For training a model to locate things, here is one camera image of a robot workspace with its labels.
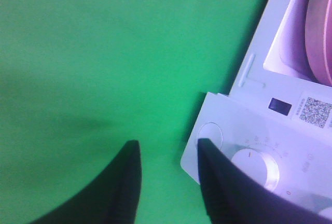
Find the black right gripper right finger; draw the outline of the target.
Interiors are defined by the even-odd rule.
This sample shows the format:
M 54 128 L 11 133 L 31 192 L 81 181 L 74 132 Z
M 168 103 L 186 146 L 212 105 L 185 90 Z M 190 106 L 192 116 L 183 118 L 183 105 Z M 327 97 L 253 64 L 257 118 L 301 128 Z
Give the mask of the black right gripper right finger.
M 208 138 L 197 146 L 200 189 L 211 223 L 331 223 L 245 175 Z

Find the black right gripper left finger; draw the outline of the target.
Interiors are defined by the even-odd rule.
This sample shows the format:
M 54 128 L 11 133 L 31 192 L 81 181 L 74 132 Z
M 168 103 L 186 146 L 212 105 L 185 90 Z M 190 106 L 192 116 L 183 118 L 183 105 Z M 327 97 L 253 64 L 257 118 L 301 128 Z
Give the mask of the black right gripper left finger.
M 91 183 L 34 223 L 134 223 L 141 186 L 140 144 L 127 141 Z

